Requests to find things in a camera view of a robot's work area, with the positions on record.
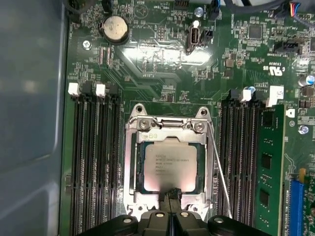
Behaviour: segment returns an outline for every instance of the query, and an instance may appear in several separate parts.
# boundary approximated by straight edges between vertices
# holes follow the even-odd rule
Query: cable
[[[290,2],[290,13],[291,13],[291,17],[293,17],[294,20],[296,20],[297,22],[300,22],[301,24],[310,27],[310,28],[315,28],[315,25],[309,22],[306,22],[304,20],[302,20],[298,15],[297,15],[297,9],[299,8],[299,6],[301,5],[301,3],[294,3],[294,2]]]
[[[269,10],[284,3],[286,0],[274,0],[258,6],[237,6],[232,0],[224,0],[225,5],[234,14],[251,14],[259,11]]]
[[[72,6],[71,6],[71,4],[70,4],[70,2],[69,2],[70,0],[63,0],[63,5],[64,5],[64,7],[68,10],[68,11],[70,11],[70,12],[72,12],[72,13],[74,13],[74,14],[82,14],[82,13],[84,13],[84,12],[86,12],[86,11],[88,11],[92,6],[94,6],[95,4],[96,4],[96,2],[97,2],[97,0],[89,0],[88,2],[86,2],[85,3],[85,5],[81,8],[81,9],[75,9],[75,8],[73,8]]]
[[[307,27],[315,28],[315,25],[313,25],[312,23],[309,23],[309,22],[306,22],[306,21],[302,20],[298,15],[293,16],[293,18],[296,21],[300,22],[301,24],[304,24]]]
[[[213,148],[215,150],[215,155],[216,155],[216,159],[217,159],[217,162],[218,162],[220,178],[221,178],[223,189],[224,189],[225,199],[226,199],[226,202],[227,202],[228,217],[230,217],[232,219],[230,198],[228,196],[227,187],[226,187],[225,180],[224,180],[224,175],[223,175],[223,170],[222,170],[221,162],[220,162],[220,158],[219,158],[219,153],[218,153],[218,149],[217,149],[217,145],[216,145],[216,141],[215,141],[214,127],[211,126],[210,123],[208,123],[208,126],[209,126],[209,129],[210,129],[210,135],[211,135],[211,139],[212,139],[212,143],[213,143]]]

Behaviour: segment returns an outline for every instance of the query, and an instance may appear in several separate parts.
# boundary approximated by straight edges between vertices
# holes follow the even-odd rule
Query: green circuit board
[[[267,174],[271,179],[274,178],[270,180],[274,183],[272,188],[264,186],[270,195],[268,206],[280,206],[274,214],[265,208],[258,209],[261,217],[256,215],[254,225],[271,235],[279,235],[278,232],[288,235],[289,181],[297,178],[300,168],[315,170],[314,88],[306,94],[298,84],[301,76],[315,72],[315,31],[290,18],[276,20],[269,11],[254,15],[234,15],[222,6],[215,21],[210,21],[206,14],[198,18],[202,29],[213,32],[213,39],[207,46],[196,48],[187,56],[187,30],[193,20],[196,20],[194,10],[197,7],[206,8],[203,4],[189,4],[186,11],[178,11],[174,10],[172,1],[113,1],[113,15],[124,17],[130,29],[128,42],[120,46],[109,45],[98,31],[98,23],[105,18],[101,1],[81,15],[81,24],[69,24],[66,88],[69,83],[79,83],[81,86],[86,81],[102,82],[117,85],[119,94],[118,109],[113,113],[113,118],[119,117],[115,123],[118,132],[115,142],[118,146],[116,205],[109,210],[110,215],[104,213],[99,219],[92,216],[91,210],[87,225],[77,223],[81,224],[77,233],[124,213],[121,191],[124,124],[135,104],[144,104],[148,114],[184,117],[193,117],[199,107],[207,106],[216,127],[216,138],[219,139],[221,100],[228,96],[230,89],[241,91],[245,87],[253,86],[268,98],[270,86],[280,86],[283,90],[278,94],[279,106],[275,117],[281,117],[281,121],[278,123],[278,119],[275,119],[275,122],[282,128],[277,126],[281,131],[270,138],[277,141],[273,143],[275,149],[272,159],[277,159],[276,165],[279,166]],[[314,15],[305,14],[303,17],[315,21]],[[300,55],[274,53],[275,43],[292,38],[300,42]],[[83,47],[85,40],[92,44],[89,50]],[[305,102],[308,103],[307,109],[301,106]],[[107,109],[113,110],[114,106],[109,104]],[[290,114],[286,114],[288,109],[291,109]],[[71,219],[74,217],[71,210],[71,176],[75,111],[75,103],[67,93],[63,136],[61,236],[69,235]],[[307,125],[309,132],[301,135],[298,132],[300,125]],[[262,131],[262,137],[264,135],[268,138],[273,133]],[[257,179],[265,174],[266,172],[258,169]],[[259,193],[256,197],[259,208]],[[215,213],[214,203],[210,214]],[[269,222],[278,219],[280,224]]]

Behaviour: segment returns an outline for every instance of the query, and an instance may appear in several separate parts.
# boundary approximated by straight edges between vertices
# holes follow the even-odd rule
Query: chip
[[[261,166],[268,170],[271,169],[271,155],[263,153],[261,157]]]
[[[225,77],[233,77],[233,70],[231,70],[231,69],[225,70],[224,76]]]
[[[233,67],[234,66],[234,60],[233,59],[226,59],[225,60],[225,66],[226,67]]]
[[[265,192],[264,190],[260,190],[259,192],[259,200],[260,202],[265,205],[266,207],[269,206],[269,193]]]
[[[84,82],[84,84],[82,85],[82,90],[81,92],[83,94],[91,94],[92,93],[92,81],[86,81]]]
[[[315,52],[315,38],[311,38],[310,50]]]
[[[305,108],[305,101],[299,100],[299,108]]]
[[[311,108],[311,102],[305,101],[305,108]]]
[[[305,86],[301,89],[301,93],[305,97],[310,97],[314,95],[314,88],[311,86]]]
[[[249,32],[250,32],[249,38],[261,39],[262,27],[261,26],[250,26]]]
[[[262,125],[266,127],[273,126],[274,124],[274,113],[273,112],[263,112],[262,113]]]
[[[177,139],[155,142],[145,148],[144,189],[163,191],[180,188],[192,192],[196,188],[197,149]]]

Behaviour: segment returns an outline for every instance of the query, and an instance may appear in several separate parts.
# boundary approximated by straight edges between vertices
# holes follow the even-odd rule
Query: motherboard
[[[270,235],[315,235],[314,28],[217,1],[98,0],[70,18],[61,236],[138,218],[167,187],[204,220],[230,205]]]

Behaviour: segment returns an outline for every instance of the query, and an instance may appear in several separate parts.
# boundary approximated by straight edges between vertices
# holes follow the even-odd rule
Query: memory chip
[[[271,155],[263,153],[261,157],[261,166],[268,170],[271,169]]]
[[[266,207],[269,206],[269,193],[265,192],[264,190],[260,190],[259,192],[259,201],[265,205]]]
[[[266,127],[273,126],[274,124],[274,113],[273,112],[263,112],[262,113],[262,125]]]
[[[262,27],[261,26],[249,26],[249,38],[261,39]]]
[[[196,188],[197,149],[177,139],[155,142],[145,148],[144,189],[161,191],[180,188],[192,192]]]
[[[315,52],[315,38],[311,38],[310,50]]]

